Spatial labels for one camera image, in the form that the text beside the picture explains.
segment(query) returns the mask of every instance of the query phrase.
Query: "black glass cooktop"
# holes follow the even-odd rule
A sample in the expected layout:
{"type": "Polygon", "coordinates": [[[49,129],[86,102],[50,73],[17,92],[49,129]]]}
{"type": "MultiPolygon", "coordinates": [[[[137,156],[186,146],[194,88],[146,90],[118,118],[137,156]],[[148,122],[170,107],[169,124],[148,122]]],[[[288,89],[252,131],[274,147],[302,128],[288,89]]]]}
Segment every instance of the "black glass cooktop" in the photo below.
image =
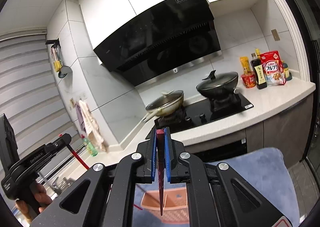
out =
{"type": "Polygon", "coordinates": [[[169,116],[157,118],[154,128],[170,127],[170,133],[175,133],[234,115],[252,107],[253,104],[241,93],[230,94],[219,101],[204,99],[186,107],[181,107],[169,116]]]}

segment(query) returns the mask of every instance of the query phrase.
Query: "black range hood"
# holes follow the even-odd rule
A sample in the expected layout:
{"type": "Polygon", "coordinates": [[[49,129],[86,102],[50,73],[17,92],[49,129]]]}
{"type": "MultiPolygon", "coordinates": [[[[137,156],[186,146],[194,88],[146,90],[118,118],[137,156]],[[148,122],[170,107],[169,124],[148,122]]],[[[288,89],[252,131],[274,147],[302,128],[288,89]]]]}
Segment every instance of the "black range hood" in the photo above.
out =
{"type": "Polygon", "coordinates": [[[207,0],[164,0],[101,42],[95,53],[111,72],[139,85],[220,50],[207,0]]]}

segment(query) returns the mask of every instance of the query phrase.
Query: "red cereal bag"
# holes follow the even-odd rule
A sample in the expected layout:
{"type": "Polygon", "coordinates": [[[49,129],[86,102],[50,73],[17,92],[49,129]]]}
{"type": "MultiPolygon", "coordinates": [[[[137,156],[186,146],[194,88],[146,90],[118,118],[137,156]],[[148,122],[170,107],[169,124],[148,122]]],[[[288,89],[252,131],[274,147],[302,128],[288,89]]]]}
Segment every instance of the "red cereal bag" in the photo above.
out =
{"type": "Polygon", "coordinates": [[[270,51],[260,55],[263,72],[268,86],[284,85],[285,76],[278,51],[270,51]]]}

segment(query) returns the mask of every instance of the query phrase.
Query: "white countertop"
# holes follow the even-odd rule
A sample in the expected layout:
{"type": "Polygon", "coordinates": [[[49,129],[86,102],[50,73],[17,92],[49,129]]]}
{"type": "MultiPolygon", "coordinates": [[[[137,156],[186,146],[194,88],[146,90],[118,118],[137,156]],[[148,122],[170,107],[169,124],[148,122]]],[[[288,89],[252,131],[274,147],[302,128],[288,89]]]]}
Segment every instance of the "white countertop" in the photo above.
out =
{"type": "MultiPolygon", "coordinates": [[[[311,94],[316,89],[316,85],[294,77],[285,85],[268,86],[262,90],[259,90],[256,87],[246,89],[242,82],[238,83],[238,88],[243,96],[254,105],[253,108],[205,125],[173,133],[171,134],[172,139],[181,141],[187,146],[247,128],[296,104],[298,101],[311,94]]],[[[193,99],[199,101],[204,99],[204,97],[196,96],[193,99]]],[[[118,163],[123,157],[136,151],[137,145],[140,142],[145,141],[145,137],[153,125],[153,119],[148,121],[132,139],[125,150],[108,153],[102,152],[95,157],[88,157],[85,160],[86,163],[88,166],[92,166],[98,162],[103,163],[106,166],[118,163]]],[[[83,166],[78,167],[78,169],[79,170],[74,170],[69,177],[77,179],[85,171],[83,166]]]]}

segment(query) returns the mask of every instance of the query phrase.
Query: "triangular cutout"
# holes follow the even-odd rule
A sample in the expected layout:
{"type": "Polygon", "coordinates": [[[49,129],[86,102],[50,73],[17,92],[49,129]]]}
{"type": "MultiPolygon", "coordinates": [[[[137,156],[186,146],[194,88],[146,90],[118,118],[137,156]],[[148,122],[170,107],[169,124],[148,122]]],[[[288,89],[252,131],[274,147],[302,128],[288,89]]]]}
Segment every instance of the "triangular cutout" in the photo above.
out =
{"type": "Polygon", "coordinates": [[[235,190],[241,210],[244,213],[251,212],[260,207],[260,202],[242,185],[237,179],[231,180],[233,189],[235,190]]]}
{"type": "Polygon", "coordinates": [[[65,209],[73,214],[77,214],[80,210],[84,196],[89,188],[90,180],[83,181],[77,189],[73,190],[60,204],[62,209],[65,209]]]}

